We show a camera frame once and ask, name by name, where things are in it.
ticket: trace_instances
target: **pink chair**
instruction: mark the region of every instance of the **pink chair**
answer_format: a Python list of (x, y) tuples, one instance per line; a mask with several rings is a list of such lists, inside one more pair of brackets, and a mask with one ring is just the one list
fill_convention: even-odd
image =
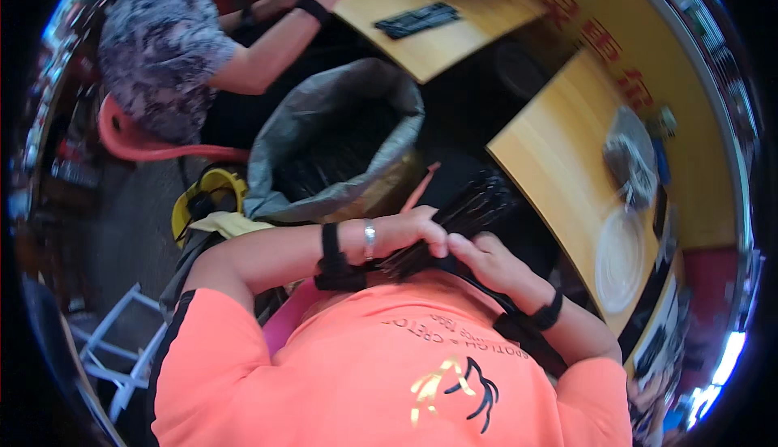
[(235, 163), (248, 161), (248, 150), (216, 145), (175, 145), (162, 141), (139, 128), (129, 116), (124, 114), (110, 93), (100, 107), (98, 131), (105, 148), (114, 157), (122, 160), (155, 161), (193, 155), (205, 157), (210, 161)]

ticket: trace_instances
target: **gray bag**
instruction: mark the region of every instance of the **gray bag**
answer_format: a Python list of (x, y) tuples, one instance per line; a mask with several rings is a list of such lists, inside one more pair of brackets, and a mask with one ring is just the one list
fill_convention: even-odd
[(651, 205), (656, 185), (656, 154), (646, 126), (635, 111), (621, 106), (602, 147), (605, 162), (621, 188), (628, 206), (643, 210)]
[[(385, 98), (404, 116), (376, 152), (365, 173), (339, 182), (313, 197), (290, 203), (273, 190), (273, 169), (307, 145), (333, 121), (327, 117), (354, 98)], [(402, 160), (424, 121), (419, 89), (408, 74), (378, 59), (361, 59), (308, 77), (277, 107), (257, 135), (248, 162), (244, 213), (253, 220), (316, 220), (349, 205)]]

